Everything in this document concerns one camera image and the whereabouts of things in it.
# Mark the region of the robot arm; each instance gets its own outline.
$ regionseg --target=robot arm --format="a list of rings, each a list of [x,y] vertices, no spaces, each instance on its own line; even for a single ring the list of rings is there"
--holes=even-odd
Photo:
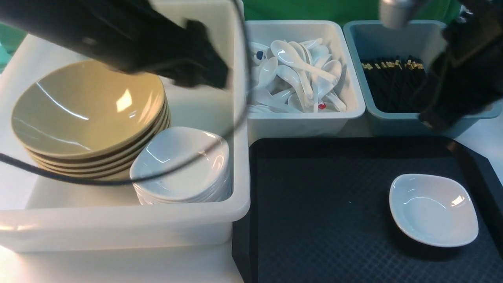
[[[226,84],[228,68],[205,26],[180,27],[147,0],[3,0],[0,22],[128,74],[149,72],[183,87]]]
[[[380,0],[383,25],[404,27],[428,0]],[[448,46],[428,69],[413,98],[419,119],[444,132],[465,115],[503,97],[503,11],[486,0],[459,0],[472,13],[443,31]]]

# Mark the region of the blue plastic bin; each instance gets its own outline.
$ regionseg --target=blue plastic bin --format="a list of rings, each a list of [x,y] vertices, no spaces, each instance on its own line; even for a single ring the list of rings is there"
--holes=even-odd
[[[415,20],[401,30],[390,30],[380,21],[353,21],[344,26],[344,36],[356,69],[356,75],[367,105],[366,116],[374,135],[429,135],[433,134],[417,118],[418,113],[385,113],[377,109],[370,93],[361,60],[378,57],[407,57],[423,60],[425,68],[444,50],[441,31],[445,24],[438,21]],[[501,113],[499,102],[486,111],[468,115],[444,135],[455,138],[480,119],[496,118]]]

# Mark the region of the textured tray surface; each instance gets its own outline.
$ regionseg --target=textured tray surface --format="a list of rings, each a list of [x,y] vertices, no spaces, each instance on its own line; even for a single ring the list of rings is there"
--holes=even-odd
[[[469,193],[477,189],[448,150],[413,158],[404,149],[383,153],[376,144],[257,154],[258,282],[502,282],[503,260],[473,194],[479,236],[465,247],[430,247],[398,229],[388,203],[398,175],[439,175]]]

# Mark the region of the stack of spoons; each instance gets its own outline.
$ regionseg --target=stack of spoons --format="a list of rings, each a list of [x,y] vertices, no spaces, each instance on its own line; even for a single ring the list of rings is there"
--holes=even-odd
[[[333,90],[341,79],[341,62],[318,38],[304,42],[276,40],[271,46],[251,42],[254,63],[249,112],[345,112]]]

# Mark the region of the stack of yellow bowls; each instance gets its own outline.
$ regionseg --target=stack of yellow bowls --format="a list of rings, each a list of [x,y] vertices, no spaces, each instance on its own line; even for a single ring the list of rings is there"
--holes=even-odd
[[[170,127],[158,76],[126,75],[88,60],[58,69],[17,101],[12,128],[39,167],[72,177],[112,180]]]

